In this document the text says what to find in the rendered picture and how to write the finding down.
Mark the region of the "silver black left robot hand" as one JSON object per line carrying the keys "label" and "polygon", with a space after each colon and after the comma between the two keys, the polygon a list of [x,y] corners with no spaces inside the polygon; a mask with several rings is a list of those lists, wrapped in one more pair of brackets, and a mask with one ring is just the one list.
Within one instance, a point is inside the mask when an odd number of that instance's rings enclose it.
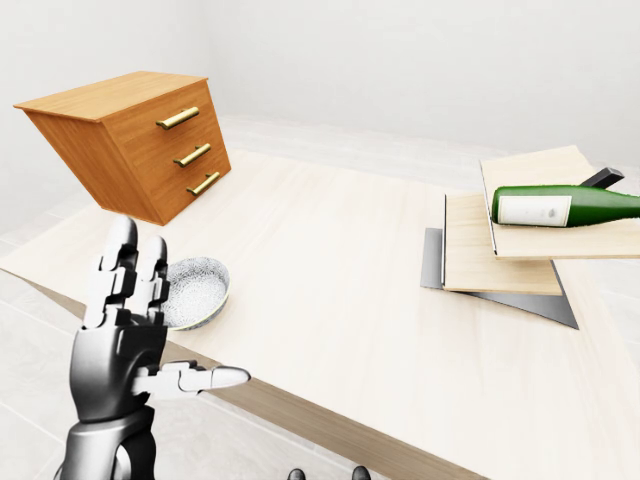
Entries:
{"label": "silver black left robot hand", "polygon": [[70,387],[80,421],[124,417],[159,398],[193,397],[248,382],[248,371],[210,370],[196,361],[163,363],[167,338],[162,305],[169,296],[167,245],[155,236],[138,250],[135,222],[119,215],[88,282],[83,324],[77,331]]}

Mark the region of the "green wine bottle white label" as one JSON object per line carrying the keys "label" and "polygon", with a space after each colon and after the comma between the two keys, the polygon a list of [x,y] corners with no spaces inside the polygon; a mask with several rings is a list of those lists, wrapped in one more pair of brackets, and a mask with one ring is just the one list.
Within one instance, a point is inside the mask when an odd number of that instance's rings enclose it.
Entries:
{"label": "green wine bottle white label", "polygon": [[580,185],[501,186],[492,220],[500,225],[571,228],[640,218],[640,196]]}

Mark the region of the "wooden cabinet drawer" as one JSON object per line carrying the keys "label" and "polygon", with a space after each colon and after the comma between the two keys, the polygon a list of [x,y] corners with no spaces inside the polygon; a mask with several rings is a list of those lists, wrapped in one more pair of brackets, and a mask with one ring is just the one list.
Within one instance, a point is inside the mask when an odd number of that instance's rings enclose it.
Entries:
{"label": "wooden cabinet drawer", "polygon": [[[170,129],[157,126],[184,109],[198,107],[198,116]],[[105,119],[104,125],[126,157],[142,162],[163,153],[177,153],[182,147],[222,144],[224,141],[207,83],[198,81],[173,90]]]}
{"label": "wooden cabinet drawer", "polygon": [[[222,144],[210,144],[211,149],[185,168],[173,160],[193,152],[182,147],[177,153],[163,153],[150,157],[138,167],[142,184],[158,214],[157,223],[166,224],[197,198],[212,189],[231,170],[226,148]],[[205,180],[206,173],[219,172],[219,179],[199,196],[193,196],[188,187],[196,187]]]}
{"label": "wooden cabinet drawer", "polygon": [[230,171],[215,112],[199,109],[193,118],[165,130],[157,124],[171,112],[151,111],[132,120],[123,150],[151,195],[194,188],[215,172]]}

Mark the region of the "wooden cabinet with drawers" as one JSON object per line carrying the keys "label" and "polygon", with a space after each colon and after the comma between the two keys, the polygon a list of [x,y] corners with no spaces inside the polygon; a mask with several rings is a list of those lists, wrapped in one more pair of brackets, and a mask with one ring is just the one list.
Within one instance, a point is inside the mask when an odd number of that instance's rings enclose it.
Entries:
{"label": "wooden cabinet with drawers", "polygon": [[106,118],[206,78],[139,71],[19,104],[104,209],[151,223],[158,214]]}

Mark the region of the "patterned grey white bowl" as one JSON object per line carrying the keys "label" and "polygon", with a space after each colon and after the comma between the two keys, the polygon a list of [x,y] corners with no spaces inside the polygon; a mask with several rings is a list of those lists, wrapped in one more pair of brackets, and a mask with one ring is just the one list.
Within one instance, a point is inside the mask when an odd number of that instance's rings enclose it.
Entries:
{"label": "patterned grey white bowl", "polygon": [[168,300],[164,324],[174,331],[192,330],[211,322],[229,297],[230,273],[214,258],[193,257],[168,267]]}

